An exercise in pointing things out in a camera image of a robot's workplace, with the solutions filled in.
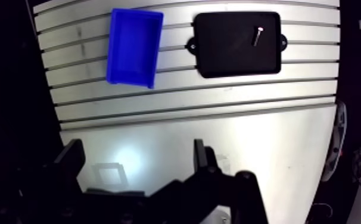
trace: screw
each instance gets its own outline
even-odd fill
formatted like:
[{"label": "screw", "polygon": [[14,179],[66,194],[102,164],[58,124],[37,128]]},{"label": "screw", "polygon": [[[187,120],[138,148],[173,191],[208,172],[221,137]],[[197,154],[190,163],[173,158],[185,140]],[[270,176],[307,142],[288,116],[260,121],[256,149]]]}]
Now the screw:
[{"label": "screw", "polygon": [[253,46],[257,46],[257,42],[259,41],[262,31],[264,31],[264,28],[262,28],[262,27],[257,28],[257,35],[256,35],[256,39],[254,40]]}]

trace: blue plastic bin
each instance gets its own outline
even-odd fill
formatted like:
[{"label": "blue plastic bin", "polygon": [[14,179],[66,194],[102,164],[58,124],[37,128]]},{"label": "blue plastic bin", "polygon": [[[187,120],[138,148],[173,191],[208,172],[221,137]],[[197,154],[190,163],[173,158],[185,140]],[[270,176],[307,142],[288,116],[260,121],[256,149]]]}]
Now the blue plastic bin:
[{"label": "blue plastic bin", "polygon": [[113,9],[108,47],[107,81],[154,87],[162,13]]}]

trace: bolt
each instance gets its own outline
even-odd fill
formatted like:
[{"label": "bolt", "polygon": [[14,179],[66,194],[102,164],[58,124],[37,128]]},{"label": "bolt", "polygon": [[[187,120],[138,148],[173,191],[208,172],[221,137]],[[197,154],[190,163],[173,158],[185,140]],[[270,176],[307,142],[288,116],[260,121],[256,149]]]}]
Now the bolt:
[{"label": "bolt", "polygon": [[257,43],[259,41],[259,38],[260,38],[260,35],[261,35],[262,31],[264,31],[264,28],[262,28],[262,27],[257,28],[257,35],[256,35],[256,39],[254,40],[253,46],[257,46]]}]

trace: slatwall panel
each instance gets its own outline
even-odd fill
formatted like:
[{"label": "slatwall panel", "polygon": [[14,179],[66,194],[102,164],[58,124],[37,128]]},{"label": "slatwall panel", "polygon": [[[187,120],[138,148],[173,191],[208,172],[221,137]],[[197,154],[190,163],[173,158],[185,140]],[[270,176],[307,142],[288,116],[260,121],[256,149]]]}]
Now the slatwall panel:
[{"label": "slatwall panel", "polygon": [[[46,77],[56,103],[61,127],[87,120],[91,126],[101,124],[107,117],[127,114],[159,113],[161,110],[192,110],[197,105],[207,108],[224,104],[250,104],[256,101],[283,101],[286,98],[312,98],[335,94],[334,80],[338,74],[340,29],[339,11],[333,4],[309,2],[171,2],[164,5],[149,5],[138,2],[114,1],[146,10],[164,12],[164,28],[158,53],[155,89],[139,86],[109,85],[105,80],[107,66],[108,32],[111,1],[102,1],[91,8],[83,8],[92,0],[69,2],[52,8],[35,17],[40,30],[39,45],[44,50],[42,59]],[[279,74],[204,79],[194,69],[195,58],[184,45],[193,36],[191,21],[198,13],[210,11],[276,11],[282,19],[282,34],[289,41],[282,52],[282,70]],[[283,94],[255,94],[295,89]],[[225,89],[223,97],[216,97]],[[194,95],[206,95],[204,101]],[[157,101],[168,100],[157,104]],[[129,102],[148,102],[132,105]],[[119,102],[125,102],[118,110]]]},{"label": "slatwall panel", "polygon": [[[68,4],[76,4],[78,0],[59,0],[59,1],[48,1],[45,2],[43,4],[37,5],[33,8],[33,12],[34,13],[41,13],[41,12],[45,12],[48,10],[54,10],[60,6],[63,5],[68,5]],[[135,7],[135,5],[133,4],[138,4],[137,7],[141,7],[141,5],[139,5],[138,0],[122,0],[122,1],[126,1],[126,5],[122,6],[125,8],[132,8]],[[91,1],[90,0],[90,4],[88,4],[87,6],[90,6],[91,4],[103,4],[102,7],[106,7],[106,8],[111,8],[111,7],[121,7],[119,4],[123,4],[121,1],[116,1],[114,4],[118,4],[118,5],[111,5],[112,2],[108,1],[108,0],[94,0]],[[144,1],[145,5],[160,5],[160,4],[173,4],[176,2],[184,2],[184,1],[180,1],[180,0],[148,0],[148,1]],[[295,0],[295,2],[306,2],[306,3],[311,3],[311,4],[319,4],[319,5],[329,5],[332,7],[338,7],[339,6],[339,1],[338,0]]]},{"label": "slatwall panel", "polygon": [[[225,173],[256,173],[269,223],[304,223],[335,113],[338,6],[339,0],[54,0],[34,7],[61,137],[65,144],[81,138],[85,146],[82,189],[150,194],[191,174],[192,140],[203,138]],[[105,81],[114,7],[164,13],[154,89]],[[215,11],[277,12],[289,41],[281,72],[201,77],[184,45],[194,16]],[[128,186],[105,182],[96,170],[112,163],[123,166]]]},{"label": "slatwall panel", "polygon": [[[112,8],[141,8],[144,10],[162,11],[166,14],[164,17],[164,24],[171,24],[172,22],[177,23],[190,23],[194,15],[203,12],[210,11],[277,11],[281,17],[289,20],[294,18],[298,21],[318,21],[322,23],[338,24],[338,14],[333,14],[333,10],[324,8],[321,5],[314,7],[301,7],[294,6],[292,2],[288,1],[267,1],[265,3],[236,3],[233,1],[223,2],[193,2],[193,1],[161,1],[168,2],[170,4],[160,5],[159,0],[154,1],[153,7],[149,1],[138,1],[138,0],[121,0],[121,1],[83,1],[77,4],[69,5],[67,7],[57,8],[56,10],[37,15],[35,17],[36,28],[38,31],[50,29],[55,26],[71,23],[77,20],[83,20],[89,17],[95,17],[99,15],[106,15],[111,13]],[[315,9],[317,16],[314,16],[312,10]]]}]

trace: horizontal groove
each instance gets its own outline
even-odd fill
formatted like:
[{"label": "horizontal groove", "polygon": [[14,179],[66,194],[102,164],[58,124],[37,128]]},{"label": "horizontal groove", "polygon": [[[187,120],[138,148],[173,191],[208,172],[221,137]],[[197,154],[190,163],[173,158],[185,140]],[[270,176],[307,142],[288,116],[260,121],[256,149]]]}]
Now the horizontal groove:
[{"label": "horizontal groove", "polygon": [[37,15],[42,15],[42,14],[45,14],[45,13],[48,13],[50,11],[54,11],[54,10],[57,10],[57,9],[60,9],[60,8],[64,8],[64,7],[67,7],[67,6],[70,6],[70,5],[74,5],[74,4],[77,4],[77,3],[80,3],[80,2],[86,2],[88,0],[75,0],[73,2],[67,2],[67,3],[64,3],[64,4],[61,4],[61,5],[56,5],[54,7],[51,7],[51,8],[48,8],[46,10],[42,10],[38,13],[34,13],[35,16]]},{"label": "horizontal groove", "polygon": [[293,45],[339,45],[339,42],[331,41],[288,41],[288,44]]},{"label": "horizontal groove", "polygon": [[127,97],[141,97],[147,95],[155,94],[166,94],[170,92],[181,92],[181,91],[193,91],[193,90],[202,90],[202,89],[211,89],[211,88],[225,88],[225,87],[236,87],[236,86],[251,86],[251,85],[261,85],[261,84],[274,84],[274,83],[297,83],[297,82],[315,82],[315,81],[328,81],[335,80],[336,78],[313,78],[313,79],[284,79],[284,80],[271,80],[271,81],[256,81],[256,82],[239,82],[239,83],[221,83],[221,84],[212,84],[212,85],[201,85],[193,87],[180,87],[180,88],[170,88],[162,90],[147,90],[145,92],[137,92],[131,94],[120,94],[115,96],[104,96],[104,97],[95,97],[89,99],[80,99],[75,101],[60,102],[54,104],[57,107],[72,105],[72,104],[81,104],[84,102],[93,102],[93,101],[103,101],[108,99],[118,99],[118,98],[127,98]]},{"label": "horizontal groove", "polygon": [[[288,44],[289,45],[339,45],[338,42],[321,42],[321,41],[291,41]],[[161,51],[173,51],[173,50],[180,50],[180,49],[185,49],[185,46],[184,45],[182,45],[182,46],[181,45],[166,46],[166,47],[160,48],[159,51],[160,52]],[[70,62],[70,63],[60,64],[57,66],[47,67],[47,68],[45,68],[45,70],[51,71],[51,70],[56,70],[56,69],[62,69],[65,67],[75,66],[78,64],[90,63],[93,61],[106,60],[106,59],[107,59],[107,56],[89,58],[89,59],[74,61],[74,62]]]},{"label": "horizontal groove", "polygon": [[281,24],[284,25],[304,25],[304,26],[323,26],[323,27],[338,27],[338,24],[334,23],[315,23],[306,21],[294,21],[294,20],[282,20]]},{"label": "horizontal groove", "polygon": [[[177,2],[177,3],[168,3],[168,4],[160,4],[160,5],[153,5],[153,6],[147,6],[147,7],[136,7],[136,9],[141,10],[154,10],[158,8],[170,8],[170,7],[178,7],[178,6],[190,6],[190,5],[205,5],[205,4],[231,4],[231,3],[259,3],[259,4],[276,4],[276,5],[296,5],[296,6],[306,6],[306,7],[316,7],[316,8],[327,8],[332,10],[337,10],[338,7],[333,7],[330,5],[322,5],[322,4],[315,4],[315,3],[308,3],[308,2],[294,2],[294,1],[196,1],[196,2]],[[110,16],[111,13],[105,13],[100,15],[95,15],[92,17],[83,18],[80,20],[71,21],[69,23],[64,23],[61,25],[57,25],[54,27],[50,27],[47,29],[40,30],[40,33],[50,32],[52,30],[60,29],[62,27],[71,26],[76,23],[81,23],[84,21],[91,21],[97,18],[103,18]]]},{"label": "horizontal groove", "polygon": [[111,13],[105,13],[105,14],[101,14],[101,15],[90,16],[88,18],[82,18],[80,20],[75,20],[75,21],[71,21],[69,23],[64,23],[64,24],[60,24],[60,25],[57,25],[57,26],[53,26],[53,27],[50,27],[50,28],[47,28],[47,29],[44,29],[44,30],[39,30],[38,32],[39,32],[39,34],[43,34],[43,33],[55,31],[55,30],[58,30],[58,29],[61,29],[61,28],[67,27],[67,26],[72,26],[72,25],[75,25],[77,23],[83,23],[83,22],[87,22],[87,21],[96,20],[98,18],[109,17],[110,15],[111,15]]},{"label": "horizontal groove", "polygon": [[127,117],[127,116],[136,116],[136,115],[144,115],[144,114],[168,113],[168,112],[174,112],[174,111],[196,110],[196,109],[215,108],[215,107],[229,107],[229,106],[243,105],[243,104],[257,104],[257,103],[264,103],[264,102],[277,102],[277,101],[287,101],[287,100],[294,100],[294,99],[313,99],[313,98],[333,97],[333,96],[334,96],[334,94],[323,94],[323,95],[313,95],[313,96],[309,96],[309,97],[289,97],[289,98],[255,100],[255,101],[226,102],[226,103],[211,104],[211,105],[195,105],[195,106],[189,106],[189,107],[138,111],[138,112],[132,112],[132,113],[111,114],[111,115],[104,115],[104,116],[82,117],[82,118],[77,118],[77,119],[60,120],[60,123],[82,122],[82,121],[86,121],[86,120],[98,120],[98,119]]},{"label": "horizontal groove", "polygon": [[78,40],[78,41],[73,41],[73,42],[69,42],[69,43],[64,43],[64,44],[60,44],[60,45],[56,45],[56,46],[51,46],[49,48],[45,48],[42,50],[42,52],[49,52],[49,51],[55,51],[61,48],[66,48],[69,46],[73,46],[73,45],[78,45],[78,44],[82,44],[82,43],[87,43],[87,42],[92,42],[92,41],[98,41],[101,39],[107,39],[109,37],[109,35],[101,35],[101,36],[94,36],[92,38],[86,38],[86,39],[82,39],[82,40]]},{"label": "horizontal groove", "polygon": [[339,63],[339,60],[285,60],[282,64]]},{"label": "horizontal groove", "polygon": [[[185,27],[190,27],[190,24],[189,23],[179,23],[179,24],[167,25],[167,26],[163,26],[162,29],[167,30],[167,29],[177,29],[177,28],[185,28]],[[60,49],[60,48],[66,48],[68,46],[78,45],[78,44],[81,44],[81,43],[98,41],[100,39],[106,39],[106,38],[109,38],[109,37],[110,37],[110,35],[106,34],[106,35],[94,36],[92,38],[85,38],[85,39],[81,39],[81,40],[78,40],[78,41],[72,41],[72,42],[68,42],[68,43],[64,43],[64,44],[60,44],[60,45],[56,45],[56,46],[51,46],[49,48],[43,49],[42,52],[55,51],[55,50]]]},{"label": "horizontal groove", "polygon": [[52,70],[56,70],[56,69],[62,69],[65,67],[77,66],[78,64],[85,64],[85,63],[90,63],[90,62],[94,62],[94,61],[102,61],[102,60],[106,60],[106,59],[107,59],[107,56],[89,58],[89,59],[84,59],[84,60],[80,60],[80,61],[74,61],[74,62],[70,62],[70,63],[60,64],[58,66],[51,66],[51,67],[46,68],[45,70],[52,71]]},{"label": "horizontal groove", "polygon": [[[282,64],[302,64],[302,63],[339,63],[339,60],[293,60],[293,61],[283,61]],[[185,66],[185,67],[174,67],[169,69],[157,69],[156,73],[164,73],[164,72],[171,72],[171,71],[184,71],[184,70],[192,70],[196,69],[195,66]],[[76,82],[67,82],[59,85],[50,86],[51,89],[58,89],[68,86],[80,85],[85,83],[91,82],[98,82],[105,80],[105,77],[99,77],[94,79],[85,79],[79,80]]]},{"label": "horizontal groove", "polygon": [[[169,69],[157,69],[157,71],[155,72],[157,73],[164,73],[164,72],[171,72],[171,71],[183,71],[183,70],[192,70],[195,69],[194,66],[183,66],[183,67],[174,67],[174,68],[169,68]],[[68,86],[73,86],[73,85],[79,85],[79,84],[85,84],[85,83],[91,83],[91,82],[97,82],[97,81],[102,81],[105,80],[105,77],[98,77],[98,78],[94,78],[94,79],[85,79],[85,80],[79,80],[76,82],[67,82],[67,83],[63,83],[63,84],[59,84],[59,85],[54,85],[54,86],[50,86],[51,89],[58,89],[58,88],[63,88],[63,87],[68,87]]]},{"label": "horizontal groove", "polygon": [[252,116],[256,114],[267,114],[267,113],[278,113],[292,110],[305,110],[305,109],[314,109],[314,108],[322,108],[327,106],[335,105],[334,102],[329,103],[321,103],[321,104],[307,104],[307,105],[299,105],[299,106],[290,106],[290,107],[278,107],[278,108],[270,108],[270,109],[262,109],[262,110],[250,110],[250,111],[242,111],[242,112],[229,112],[229,113],[219,113],[219,114],[208,114],[208,115],[196,115],[196,116],[187,116],[187,117],[174,117],[174,118],[166,118],[166,119],[147,119],[141,121],[130,121],[130,122],[111,122],[107,124],[99,124],[99,125],[89,125],[87,127],[70,127],[64,128],[65,130],[84,130],[96,127],[109,127],[109,126],[125,126],[125,125],[141,125],[141,124],[149,124],[149,123],[165,123],[165,122],[178,122],[178,121],[190,121],[196,119],[218,119],[218,118],[227,118],[227,117],[238,117],[238,116]]},{"label": "horizontal groove", "polygon": [[[89,0],[77,0],[77,1],[73,1],[73,2],[68,2],[62,5],[57,5],[54,6],[52,8],[40,11],[38,13],[34,13],[35,16],[37,15],[42,15],[42,14],[46,14],[50,11],[53,10],[57,10],[60,8],[65,8],[68,7],[70,5],[75,5],[78,4],[80,2],[85,2],[85,1],[89,1]],[[169,3],[169,4],[160,4],[160,5],[153,5],[153,6],[146,6],[146,7],[136,7],[138,9],[143,9],[143,8],[149,8],[149,9],[156,9],[156,8],[167,8],[167,7],[172,7],[172,6],[178,6],[178,5],[193,5],[193,3],[195,4],[201,4],[204,1],[198,1],[198,2],[179,2],[179,3]],[[216,3],[227,3],[225,1],[217,1]],[[232,1],[233,2],[246,2],[246,3],[262,3],[264,1]],[[332,6],[332,5],[323,5],[323,4],[316,4],[316,3],[309,3],[309,2],[294,2],[294,1],[284,1],[284,2],[279,2],[279,1],[265,1],[265,3],[267,4],[283,4],[283,5],[302,5],[302,6],[310,6],[310,7],[317,7],[317,8],[329,8],[329,9],[335,9],[338,10],[339,7],[336,6]]]}]

